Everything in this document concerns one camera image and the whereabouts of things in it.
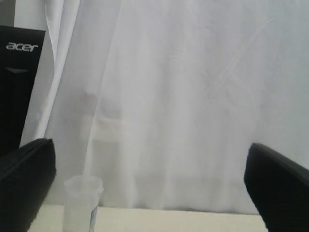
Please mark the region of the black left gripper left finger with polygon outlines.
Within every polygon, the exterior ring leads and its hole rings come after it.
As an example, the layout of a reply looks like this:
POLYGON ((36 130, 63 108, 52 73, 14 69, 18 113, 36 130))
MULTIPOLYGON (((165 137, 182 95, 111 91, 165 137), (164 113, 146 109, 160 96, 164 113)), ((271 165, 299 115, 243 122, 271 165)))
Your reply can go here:
POLYGON ((37 139, 0 158, 0 230, 26 232, 56 176, 52 139, 37 139))

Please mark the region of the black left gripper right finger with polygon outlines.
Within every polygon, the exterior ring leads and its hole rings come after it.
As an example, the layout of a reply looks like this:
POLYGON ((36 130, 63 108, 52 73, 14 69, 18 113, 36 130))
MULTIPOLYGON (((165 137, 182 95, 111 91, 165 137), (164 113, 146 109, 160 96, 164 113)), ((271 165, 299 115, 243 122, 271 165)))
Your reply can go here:
POLYGON ((253 143, 244 183, 269 232, 309 230, 308 169, 266 145, 253 143))

